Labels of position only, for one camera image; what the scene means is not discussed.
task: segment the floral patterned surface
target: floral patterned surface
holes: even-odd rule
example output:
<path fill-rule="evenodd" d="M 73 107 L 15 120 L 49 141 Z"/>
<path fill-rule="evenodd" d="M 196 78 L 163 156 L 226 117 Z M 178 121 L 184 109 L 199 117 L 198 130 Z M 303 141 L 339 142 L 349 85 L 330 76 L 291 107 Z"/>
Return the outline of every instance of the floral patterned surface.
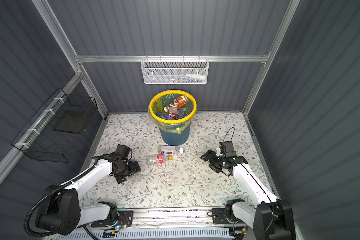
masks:
<path fill-rule="evenodd" d="M 241 113 L 197 113 L 191 123 L 185 152 L 172 161 L 147 166 L 145 156 L 156 154 L 165 145 L 159 128 L 148 114 L 111 115 L 95 156 L 115 151 L 118 144 L 129 146 L 141 167 L 143 178 L 138 182 L 117 184 L 106 176 L 87 191 L 82 205 L 108 201 L 118 208 L 222 206 L 227 199 L 243 198 L 251 204 L 245 189 L 234 177 L 216 174 L 202 161 L 206 151 L 219 146 L 224 135 L 235 127 L 233 143 L 238 156 L 244 156 L 256 176 L 269 188 L 244 117 Z"/>

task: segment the corrugated gray panel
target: corrugated gray panel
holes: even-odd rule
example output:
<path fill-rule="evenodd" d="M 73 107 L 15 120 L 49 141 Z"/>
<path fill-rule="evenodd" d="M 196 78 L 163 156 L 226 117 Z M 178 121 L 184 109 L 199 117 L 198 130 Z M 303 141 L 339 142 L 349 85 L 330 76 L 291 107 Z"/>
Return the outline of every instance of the corrugated gray panel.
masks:
<path fill-rule="evenodd" d="M 139 63 L 85 63 L 93 84 L 110 112 L 148 111 L 158 93 L 190 93 L 198 111 L 242 110 L 261 63 L 210 63 L 207 84 L 144 84 Z"/>
<path fill-rule="evenodd" d="M 77 85 L 72 94 L 88 96 L 82 84 Z M 23 230 L 25 215 L 42 197 L 46 187 L 59 185 L 79 174 L 101 122 L 102 117 L 96 111 L 84 135 L 78 140 L 77 157 L 69 163 L 33 161 L 26 156 L 19 160 L 0 185 L 0 240 L 36 239 Z M 30 224 L 34 226 L 34 217 Z M 10 226 L 11 231 L 3 231 L 4 225 Z"/>
<path fill-rule="evenodd" d="M 288 0 L 49 4 L 78 55 L 262 55 Z"/>
<path fill-rule="evenodd" d="M 305 239 L 360 239 L 360 1 L 303 1 L 250 111 Z"/>
<path fill-rule="evenodd" d="M 0 1 L 0 161 L 74 72 L 31 1 Z"/>

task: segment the black wire basket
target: black wire basket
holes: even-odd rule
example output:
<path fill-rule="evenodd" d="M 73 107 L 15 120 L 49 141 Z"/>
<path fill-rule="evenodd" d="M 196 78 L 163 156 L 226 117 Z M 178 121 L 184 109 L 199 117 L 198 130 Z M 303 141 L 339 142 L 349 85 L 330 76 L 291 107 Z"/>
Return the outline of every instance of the black wire basket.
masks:
<path fill-rule="evenodd" d="M 95 112 L 94 98 L 64 94 L 51 109 L 44 110 L 33 129 L 27 129 L 28 137 L 12 146 L 32 160 L 69 162 L 77 153 L 77 144 Z"/>

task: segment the trash can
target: trash can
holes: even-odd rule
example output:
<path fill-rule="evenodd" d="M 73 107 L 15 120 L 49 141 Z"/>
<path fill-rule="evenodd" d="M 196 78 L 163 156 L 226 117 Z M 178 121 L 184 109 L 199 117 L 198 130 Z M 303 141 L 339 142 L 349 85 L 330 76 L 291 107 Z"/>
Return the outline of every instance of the trash can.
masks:
<path fill-rule="evenodd" d="M 163 112 L 164 107 L 168 106 L 174 99 L 181 95 L 185 95 L 188 98 L 188 103 L 184 105 L 190 109 L 188 116 L 177 120 L 165 120 L 156 115 L 157 112 Z M 149 103 L 148 114 L 152 122 L 159 127 L 164 142 L 170 146 L 179 146 L 184 144 L 188 139 L 191 121 L 196 113 L 196 108 L 196 101 L 191 94 L 180 90 L 168 90 L 152 98 Z"/>

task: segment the metal mesh basket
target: metal mesh basket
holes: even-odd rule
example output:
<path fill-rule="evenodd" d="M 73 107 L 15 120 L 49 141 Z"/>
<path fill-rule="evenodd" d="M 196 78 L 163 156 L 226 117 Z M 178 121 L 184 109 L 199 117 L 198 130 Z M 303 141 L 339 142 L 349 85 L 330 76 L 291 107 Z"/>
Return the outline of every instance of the metal mesh basket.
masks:
<path fill-rule="evenodd" d="M 161 62 L 142 59 L 141 70 L 146 84 L 206 84 L 209 62 Z"/>
<path fill-rule="evenodd" d="M 12 143 L 32 160 L 69 162 L 92 116 L 97 111 L 94 98 L 64 95 L 33 129 L 24 142 Z"/>

